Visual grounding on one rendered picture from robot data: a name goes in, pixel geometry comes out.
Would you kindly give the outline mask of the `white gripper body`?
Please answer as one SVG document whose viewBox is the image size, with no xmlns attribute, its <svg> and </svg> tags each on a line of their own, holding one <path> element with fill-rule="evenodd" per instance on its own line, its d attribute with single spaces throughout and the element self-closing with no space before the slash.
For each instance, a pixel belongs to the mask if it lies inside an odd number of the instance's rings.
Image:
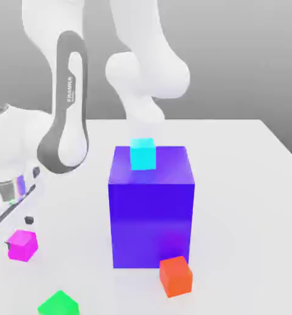
<svg viewBox="0 0 292 315">
<path fill-rule="evenodd" d="M 45 183 L 43 177 L 32 181 L 20 177 L 0 183 L 0 237 L 25 224 L 41 204 Z"/>
</svg>

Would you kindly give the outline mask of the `small magenta cube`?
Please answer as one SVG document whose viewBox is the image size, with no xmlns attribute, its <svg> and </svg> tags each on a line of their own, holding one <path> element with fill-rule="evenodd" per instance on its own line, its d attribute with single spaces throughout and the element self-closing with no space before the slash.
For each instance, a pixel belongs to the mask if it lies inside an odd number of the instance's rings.
<svg viewBox="0 0 292 315">
<path fill-rule="evenodd" d="M 28 262 L 38 250 L 36 233 L 18 229 L 6 241 L 9 246 L 8 257 L 11 260 Z"/>
</svg>

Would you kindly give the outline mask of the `small green cube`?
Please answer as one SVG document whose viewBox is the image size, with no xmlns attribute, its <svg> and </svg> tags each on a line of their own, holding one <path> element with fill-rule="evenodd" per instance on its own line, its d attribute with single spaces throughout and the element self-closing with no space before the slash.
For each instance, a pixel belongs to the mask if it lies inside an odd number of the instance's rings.
<svg viewBox="0 0 292 315">
<path fill-rule="evenodd" d="M 38 307 L 39 315 L 80 315 L 79 304 L 64 291 L 58 290 Z"/>
</svg>

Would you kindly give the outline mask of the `small cyan cube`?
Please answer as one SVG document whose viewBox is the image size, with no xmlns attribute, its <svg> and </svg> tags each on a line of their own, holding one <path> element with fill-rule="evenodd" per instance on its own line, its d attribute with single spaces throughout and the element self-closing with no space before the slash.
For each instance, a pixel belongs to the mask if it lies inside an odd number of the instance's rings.
<svg viewBox="0 0 292 315">
<path fill-rule="evenodd" d="M 132 170 L 156 169 L 156 146 L 152 138 L 133 138 L 130 142 Z"/>
</svg>

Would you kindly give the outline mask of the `small orange cube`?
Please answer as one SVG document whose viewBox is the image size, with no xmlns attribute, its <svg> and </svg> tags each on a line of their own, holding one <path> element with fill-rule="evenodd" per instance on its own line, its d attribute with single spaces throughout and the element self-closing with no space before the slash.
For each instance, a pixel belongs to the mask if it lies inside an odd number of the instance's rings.
<svg viewBox="0 0 292 315">
<path fill-rule="evenodd" d="M 159 277 L 168 298 L 192 291 L 193 273 L 183 256 L 161 260 Z"/>
</svg>

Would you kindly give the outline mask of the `large blue box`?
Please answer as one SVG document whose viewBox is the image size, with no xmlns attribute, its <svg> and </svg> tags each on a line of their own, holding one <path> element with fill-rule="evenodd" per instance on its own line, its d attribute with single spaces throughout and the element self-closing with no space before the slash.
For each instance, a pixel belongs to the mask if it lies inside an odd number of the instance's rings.
<svg viewBox="0 0 292 315">
<path fill-rule="evenodd" d="M 158 268 L 189 258 L 195 180 L 183 146 L 159 146 L 156 169 L 131 170 L 117 146 L 108 181 L 114 268 Z"/>
</svg>

